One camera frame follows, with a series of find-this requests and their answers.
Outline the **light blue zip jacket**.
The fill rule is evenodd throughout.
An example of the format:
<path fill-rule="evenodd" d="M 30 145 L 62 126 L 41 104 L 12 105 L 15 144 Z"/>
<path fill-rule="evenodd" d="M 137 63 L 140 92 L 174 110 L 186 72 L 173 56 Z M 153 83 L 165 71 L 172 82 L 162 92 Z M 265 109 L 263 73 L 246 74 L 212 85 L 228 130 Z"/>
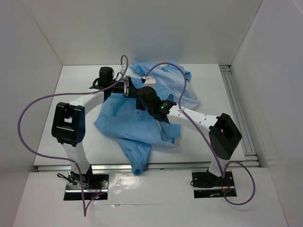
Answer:
<path fill-rule="evenodd" d="M 175 61 L 155 69 L 153 66 L 152 62 L 134 62 L 129 73 L 139 77 L 153 76 L 155 90 L 161 100 L 181 102 L 188 109 L 199 105 L 195 91 L 189 84 L 184 84 L 185 80 L 191 81 L 191 72 Z M 118 142 L 134 175 L 144 171 L 153 146 L 173 148 L 182 136 L 182 126 L 155 120 L 147 111 L 136 109 L 136 99 L 125 98 L 122 94 L 111 94 L 103 103 L 94 125 Z"/>

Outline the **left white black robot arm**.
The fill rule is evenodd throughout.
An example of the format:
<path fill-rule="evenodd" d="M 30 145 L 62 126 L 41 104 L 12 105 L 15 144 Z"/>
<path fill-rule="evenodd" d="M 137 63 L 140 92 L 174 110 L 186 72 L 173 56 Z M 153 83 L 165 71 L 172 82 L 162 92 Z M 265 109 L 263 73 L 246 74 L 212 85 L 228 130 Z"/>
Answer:
<path fill-rule="evenodd" d="M 123 75 L 114 80 L 113 72 L 111 67 L 101 67 L 99 77 L 86 94 L 69 103 L 59 102 L 55 108 L 52 136 L 62 145 L 70 160 L 72 179 L 83 189 L 93 184 L 92 167 L 82 143 L 86 132 L 86 114 L 104 103 L 112 93 L 123 94 L 126 98 L 136 97 L 131 78 Z"/>

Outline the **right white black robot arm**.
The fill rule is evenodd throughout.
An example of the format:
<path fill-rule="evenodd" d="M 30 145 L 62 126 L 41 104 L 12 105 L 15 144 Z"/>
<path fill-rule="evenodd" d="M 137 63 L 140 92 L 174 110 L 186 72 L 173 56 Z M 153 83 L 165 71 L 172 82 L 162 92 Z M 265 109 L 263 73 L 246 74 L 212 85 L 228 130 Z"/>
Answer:
<path fill-rule="evenodd" d="M 159 122 L 177 124 L 199 132 L 214 157 L 206 179 L 211 185 L 218 185 L 223 180 L 230 159 L 242 139 L 239 129 L 228 114 L 208 115 L 170 100 L 161 100 L 152 87 L 137 90 L 137 107 L 147 111 Z"/>

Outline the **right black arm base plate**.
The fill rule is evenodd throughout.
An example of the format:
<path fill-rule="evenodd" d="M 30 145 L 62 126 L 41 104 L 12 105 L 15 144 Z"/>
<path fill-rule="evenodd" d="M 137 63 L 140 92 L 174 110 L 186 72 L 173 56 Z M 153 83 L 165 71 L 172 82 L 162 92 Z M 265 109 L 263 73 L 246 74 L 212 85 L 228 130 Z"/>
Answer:
<path fill-rule="evenodd" d="M 224 178 L 209 172 L 193 172 L 191 185 L 197 188 L 231 187 L 234 186 L 232 172 L 225 173 Z"/>

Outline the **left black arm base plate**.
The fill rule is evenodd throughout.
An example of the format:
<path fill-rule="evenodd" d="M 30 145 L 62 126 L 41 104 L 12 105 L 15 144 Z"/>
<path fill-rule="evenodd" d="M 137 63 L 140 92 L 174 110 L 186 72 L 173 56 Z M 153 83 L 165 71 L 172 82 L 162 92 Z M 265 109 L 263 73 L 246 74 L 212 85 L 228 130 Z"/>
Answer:
<path fill-rule="evenodd" d="M 80 192 L 80 179 L 74 179 L 71 174 L 68 175 L 68 181 L 65 186 L 67 192 Z M 89 182 L 83 181 L 84 192 L 107 192 L 109 183 L 109 173 L 94 174 Z"/>

